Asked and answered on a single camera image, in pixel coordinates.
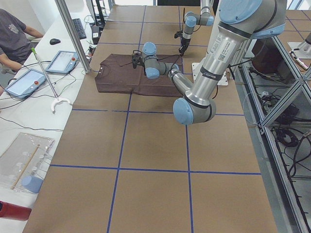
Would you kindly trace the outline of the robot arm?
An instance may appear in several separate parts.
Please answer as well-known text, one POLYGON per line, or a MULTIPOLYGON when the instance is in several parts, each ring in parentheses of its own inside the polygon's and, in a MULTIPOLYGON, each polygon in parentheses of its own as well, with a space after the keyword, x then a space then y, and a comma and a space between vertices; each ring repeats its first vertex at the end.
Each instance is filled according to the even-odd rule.
POLYGON ((209 0, 200 1, 201 11, 200 14, 195 14, 194 12, 187 12, 184 16, 184 27, 181 31, 175 33, 174 37, 181 38, 181 46, 179 48, 180 55, 184 55, 187 50, 194 28, 198 26, 212 26, 214 23, 214 16, 211 15, 209 0))
POLYGON ((216 113, 216 104, 210 96, 241 43, 281 34, 285 28, 286 6, 285 0, 223 0, 217 7, 218 23, 210 14, 208 0, 201 1, 200 14, 187 12, 183 30, 175 34, 181 38, 180 54, 187 50, 196 25, 219 30, 217 37, 209 42, 194 82, 184 76, 178 65, 160 62, 152 42, 145 43, 142 51, 133 52, 133 67, 142 66, 149 79, 166 75, 171 80, 182 94, 173 104, 173 114, 179 123, 209 121, 216 113))

